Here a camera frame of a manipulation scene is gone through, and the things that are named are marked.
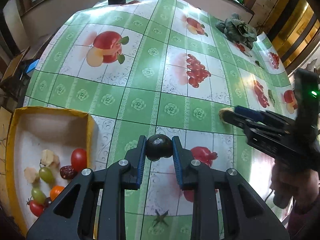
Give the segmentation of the person right hand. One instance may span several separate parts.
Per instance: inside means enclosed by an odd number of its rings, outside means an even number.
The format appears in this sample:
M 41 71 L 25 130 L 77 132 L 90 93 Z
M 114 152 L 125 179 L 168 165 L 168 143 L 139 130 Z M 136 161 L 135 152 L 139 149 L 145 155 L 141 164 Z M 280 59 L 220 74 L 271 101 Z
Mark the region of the person right hand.
M 289 172 L 283 163 L 275 161 L 270 188 L 286 197 L 293 197 L 300 209 L 308 209 L 319 195 L 319 175 L 310 169 Z

